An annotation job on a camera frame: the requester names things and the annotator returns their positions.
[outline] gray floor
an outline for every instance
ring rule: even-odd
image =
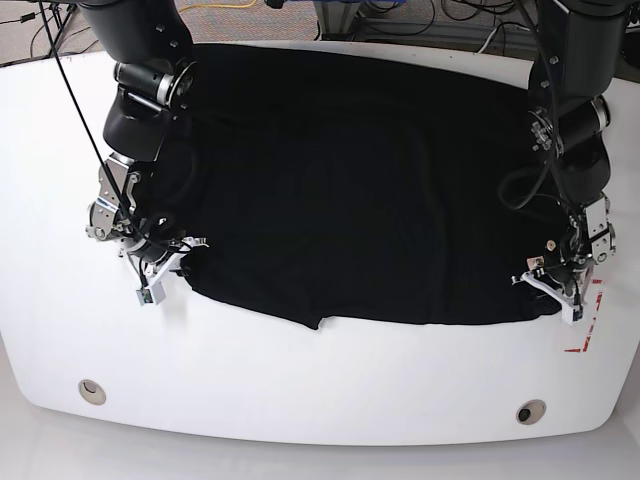
[[[437,21],[451,21],[442,12],[441,2],[446,1],[447,11],[457,17],[465,17],[473,13],[471,7],[456,4],[451,0],[434,0]],[[176,0],[178,8],[195,3],[226,3],[242,5],[251,0]],[[487,4],[502,3],[502,0],[487,0]],[[381,6],[390,3],[378,2]],[[38,5],[20,1],[0,0],[0,22],[19,18],[20,15],[38,11]],[[400,8],[381,15],[363,11],[368,16],[383,17],[399,21],[427,23],[432,16],[429,0],[407,0]],[[230,8],[198,8],[182,13],[182,18],[191,29],[194,41],[212,42],[228,40],[312,40],[316,35],[316,14],[310,1],[289,1],[282,10],[273,10],[264,4],[264,0],[256,0],[255,5],[244,9]],[[505,19],[519,19],[515,13]],[[493,15],[480,13],[469,24],[493,25]],[[42,21],[37,18],[24,24],[12,23],[0,25],[0,64],[26,59],[30,57],[29,44],[33,35],[41,27]],[[82,15],[76,15],[67,29],[67,37],[87,26]],[[95,41],[91,31],[86,31],[69,38],[62,46],[63,52],[80,52]],[[96,44],[89,51],[101,50]],[[44,55],[48,52],[48,41],[41,31],[34,41],[33,55]]]

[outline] black fabric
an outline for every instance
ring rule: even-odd
[[[193,134],[167,142],[150,196],[208,240],[183,260],[196,292],[313,329],[330,316],[482,325],[558,310],[510,280],[562,235],[557,205],[525,215],[496,195],[533,162],[525,91],[325,53],[195,53]]]

